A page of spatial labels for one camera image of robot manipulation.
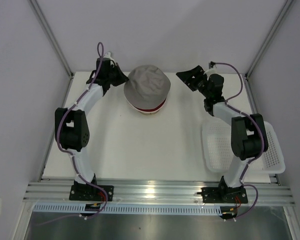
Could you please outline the grey bucket hat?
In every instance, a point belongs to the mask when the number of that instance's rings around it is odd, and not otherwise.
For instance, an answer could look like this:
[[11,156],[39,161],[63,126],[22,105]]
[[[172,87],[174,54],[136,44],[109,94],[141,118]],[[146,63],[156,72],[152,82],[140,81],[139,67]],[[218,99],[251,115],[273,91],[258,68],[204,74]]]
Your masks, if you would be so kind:
[[171,81],[155,65],[141,65],[133,69],[123,92],[127,101],[140,109],[153,109],[161,104],[169,94]]

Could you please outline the white bucket hat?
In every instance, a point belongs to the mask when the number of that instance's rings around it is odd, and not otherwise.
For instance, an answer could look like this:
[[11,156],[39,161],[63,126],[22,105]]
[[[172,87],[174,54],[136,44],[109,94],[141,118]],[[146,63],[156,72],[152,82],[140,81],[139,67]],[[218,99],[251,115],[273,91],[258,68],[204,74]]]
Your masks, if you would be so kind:
[[165,99],[161,104],[159,104],[157,107],[155,108],[151,108],[151,109],[142,109],[142,108],[137,108],[135,107],[134,105],[132,105],[128,100],[128,104],[134,109],[136,110],[137,112],[141,113],[141,114],[144,114],[144,115],[153,115],[153,114],[156,114],[158,113],[165,105],[167,99]]

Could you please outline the red cap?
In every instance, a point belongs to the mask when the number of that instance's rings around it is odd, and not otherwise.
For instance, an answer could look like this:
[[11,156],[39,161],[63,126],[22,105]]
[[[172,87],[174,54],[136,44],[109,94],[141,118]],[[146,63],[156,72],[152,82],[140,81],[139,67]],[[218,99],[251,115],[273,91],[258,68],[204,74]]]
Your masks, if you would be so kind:
[[160,104],[159,104],[157,107],[155,107],[155,108],[151,108],[151,109],[142,109],[142,108],[137,108],[137,107],[135,107],[135,109],[136,109],[137,111],[139,111],[139,110],[142,110],[142,111],[149,111],[149,112],[155,111],[155,110],[157,110],[157,109],[161,109],[161,108],[165,105],[166,100],[167,100],[167,99],[165,99],[162,103],[160,103]]

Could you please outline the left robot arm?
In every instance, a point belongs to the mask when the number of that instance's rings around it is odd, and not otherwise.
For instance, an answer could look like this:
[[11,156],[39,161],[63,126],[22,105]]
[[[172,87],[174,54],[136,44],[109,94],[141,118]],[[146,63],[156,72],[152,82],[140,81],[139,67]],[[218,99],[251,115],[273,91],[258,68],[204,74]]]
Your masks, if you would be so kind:
[[87,152],[90,140],[87,115],[112,86],[117,87],[127,81],[128,77],[111,56],[101,56],[96,60],[96,69],[91,72],[79,97],[70,107],[59,107],[54,113],[57,147],[71,160],[75,172],[73,186],[89,201],[95,199],[102,188],[96,183]]

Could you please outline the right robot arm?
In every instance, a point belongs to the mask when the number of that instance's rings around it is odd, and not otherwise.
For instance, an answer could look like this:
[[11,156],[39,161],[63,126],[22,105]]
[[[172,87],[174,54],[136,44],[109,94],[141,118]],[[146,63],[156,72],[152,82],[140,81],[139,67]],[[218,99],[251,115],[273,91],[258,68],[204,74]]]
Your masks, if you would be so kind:
[[176,76],[193,92],[204,96],[204,109],[212,117],[231,127],[230,145],[234,154],[229,170],[217,187],[203,187],[200,194],[204,203],[247,203],[244,177],[252,162],[268,149],[268,139],[261,114],[247,114],[229,104],[223,96],[224,78],[214,68],[207,71],[201,66],[177,72]]

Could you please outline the white plastic basket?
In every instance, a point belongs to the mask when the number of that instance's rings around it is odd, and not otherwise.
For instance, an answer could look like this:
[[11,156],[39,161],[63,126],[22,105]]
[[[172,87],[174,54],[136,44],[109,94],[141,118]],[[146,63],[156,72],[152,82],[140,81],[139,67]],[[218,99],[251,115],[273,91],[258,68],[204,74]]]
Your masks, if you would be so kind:
[[[264,122],[268,149],[248,168],[256,174],[281,174],[286,170],[284,156],[273,129]],[[208,120],[202,125],[202,147],[207,168],[214,173],[229,170],[234,153],[231,148],[231,127],[220,119]]]

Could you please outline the left aluminium frame post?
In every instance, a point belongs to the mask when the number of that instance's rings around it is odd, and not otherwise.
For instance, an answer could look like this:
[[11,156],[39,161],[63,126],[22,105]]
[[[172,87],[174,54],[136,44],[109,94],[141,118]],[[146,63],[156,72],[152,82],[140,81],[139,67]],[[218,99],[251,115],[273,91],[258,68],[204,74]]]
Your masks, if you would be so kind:
[[72,78],[73,77],[73,72],[70,68],[70,65],[68,61],[65,58],[65,55],[47,21],[47,18],[37,0],[28,0],[27,1],[29,6],[31,7],[38,23],[40,24],[47,40],[49,41],[56,57],[58,58],[59,62],[61,63],[63,69],[65,70],[66,74]]

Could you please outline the aluminium frame post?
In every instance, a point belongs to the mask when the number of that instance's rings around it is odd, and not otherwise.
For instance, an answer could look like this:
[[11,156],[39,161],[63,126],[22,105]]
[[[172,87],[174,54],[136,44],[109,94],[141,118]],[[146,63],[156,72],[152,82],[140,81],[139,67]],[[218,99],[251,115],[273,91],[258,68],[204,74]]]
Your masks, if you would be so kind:
[[271,24],[269,30],[267,31],[260,47],[258,48],[256,54],[254,55],[252,62],[249,64],[249,67],[245,73],[245,79],[248,81],[252,76],[254,70],[257,68],[261,62],[263,56],[266,54],[268,48],[272,44],[274,38],[279,32],[282,24],[287,18],[289,12],[291,11],[295,0],[285,0],[283,6],[280,8],[278,14],[276,15],[273,23]]
[[47,40],[49,41],[56,57],[58,58],[59,62],[61,63],[63,69],[65,70],[66,74],[72,78],[73,77],[73,72],[70,68],[70,65],[68,61],[65,58],[65,55],[47,21],[47,18],[37,0],[28,0],[27,1],[29,6],[31,7],[38,23],[40,24]]

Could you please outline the aluminium mounting rail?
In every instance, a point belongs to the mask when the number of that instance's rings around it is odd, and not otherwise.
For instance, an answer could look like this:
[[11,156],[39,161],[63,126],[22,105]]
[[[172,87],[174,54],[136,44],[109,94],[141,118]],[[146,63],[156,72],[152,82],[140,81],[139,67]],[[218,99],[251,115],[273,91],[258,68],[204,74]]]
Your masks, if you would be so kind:
[[[203,187],[215,187],[216,182],[169,181],[169,180],[122,180],[98,179],[99,185],[114,187],[113,203],[136,205],[195,205],[201,204],[198,195]],[[69,201],[73,180],[69,178],[46,178],[30,182],[23,196],[24,202]],[[256,183],[246,188],[249,203],[253,203],[258,193],[258,206],[290,207],[295,206],[292,191],[288,186],[275,183]]]

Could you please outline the right aluminium frame post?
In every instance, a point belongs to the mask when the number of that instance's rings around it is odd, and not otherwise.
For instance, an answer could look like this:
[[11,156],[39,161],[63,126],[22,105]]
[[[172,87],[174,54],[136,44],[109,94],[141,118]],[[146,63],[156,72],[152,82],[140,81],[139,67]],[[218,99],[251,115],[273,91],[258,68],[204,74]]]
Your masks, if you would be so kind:
[[249,64],[249,67],[245,73],[245,79],[248,81],[252,76],[254,70],[257,68],[261,62],[263,56],[266,54],[268,48],[272,44],[274,38],[279,32],[282,24],[287,18],[289,12],[291,11],[295,0],[285,0],[283,6],[280,8],[278,14],[276,15],[273,23],[271,24],[269,30],[267,31],[260,47],[258,48],[256,54],[254,55],[252,62]]

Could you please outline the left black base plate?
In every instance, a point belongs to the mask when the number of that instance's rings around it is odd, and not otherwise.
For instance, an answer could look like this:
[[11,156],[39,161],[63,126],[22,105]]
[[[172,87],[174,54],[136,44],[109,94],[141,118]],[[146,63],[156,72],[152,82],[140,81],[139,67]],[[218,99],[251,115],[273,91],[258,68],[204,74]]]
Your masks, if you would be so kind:
[[106,194],[98,188],[88,184],[74,182],[69,193],[70,201],[105,202]]

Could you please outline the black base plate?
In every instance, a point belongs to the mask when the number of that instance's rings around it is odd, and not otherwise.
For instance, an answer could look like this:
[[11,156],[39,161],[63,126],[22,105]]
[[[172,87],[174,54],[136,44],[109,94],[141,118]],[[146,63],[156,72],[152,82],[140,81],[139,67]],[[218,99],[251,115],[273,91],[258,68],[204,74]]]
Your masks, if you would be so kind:
[[243,186],[235,188],[202,187],[196,193],[202,196],[203,203],[208,204],[247,204],[248,196]]
[[106,194],[98,188],[88,184],[74,182],[69,193],[70,201],[105,202]]

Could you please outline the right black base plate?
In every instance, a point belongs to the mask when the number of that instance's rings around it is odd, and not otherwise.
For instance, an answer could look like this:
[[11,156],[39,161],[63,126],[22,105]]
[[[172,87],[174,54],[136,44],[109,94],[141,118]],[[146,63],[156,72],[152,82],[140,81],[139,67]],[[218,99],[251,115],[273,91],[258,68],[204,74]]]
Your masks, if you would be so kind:
[[235,188],[202,187],[196,193],[202,196],[203,203],[208,204],[247,204],[248,196],[243,186]]

